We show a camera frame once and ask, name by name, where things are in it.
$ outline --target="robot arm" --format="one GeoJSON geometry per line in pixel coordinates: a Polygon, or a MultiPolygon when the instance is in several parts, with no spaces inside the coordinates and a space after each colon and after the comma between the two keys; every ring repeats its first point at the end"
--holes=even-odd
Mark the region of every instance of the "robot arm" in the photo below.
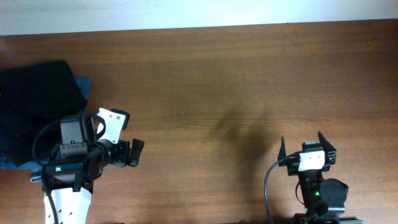
{"type": "Polygon", "coordinates": [[[58,223],[85,223],[93,182],[101,176],[103,167],[138,165],[144,142],[133,139],[130,147],[129,141],[119,140],[128,120],[129,114],[124,111],[100,108],[96,116],[60,121],[60,158],[49,161],[41,174],[53,200],[52,206],[50,198],[44,197],[46,224],[56,223],[54,216],[58,223]],[[100,121],[97,133],[93,118],[100,121]]]}

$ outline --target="wooden table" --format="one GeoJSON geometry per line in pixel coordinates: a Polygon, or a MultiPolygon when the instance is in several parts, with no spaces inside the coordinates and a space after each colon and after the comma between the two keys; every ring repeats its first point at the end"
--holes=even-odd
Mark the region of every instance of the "wooden table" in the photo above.
{"type": "MultiPolygon", "coordinates": [[[[108,166],[87,223],[264,221],[263,181],[287,151],[337,148],[324,176],[349,185],[345,216],[398,220],[398,21],[0,37],[0,68],[65,59],[93,78],[88,111],[119,108],[136,168],[108,166]]],[[[40,184],[0,171],[0,222],[43,223],[40,184]]],[[[269,180],[276,217],[304,212],[297,177],[269,180]]]]}

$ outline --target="white backdrop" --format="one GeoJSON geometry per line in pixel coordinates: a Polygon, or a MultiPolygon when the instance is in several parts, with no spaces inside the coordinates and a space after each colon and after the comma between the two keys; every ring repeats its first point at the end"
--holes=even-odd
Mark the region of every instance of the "white backdrop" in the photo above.
{"type": "Polygon", "coordinates": [[[0,0],[0,35],[398,18],[398,0],[0,0]]]}

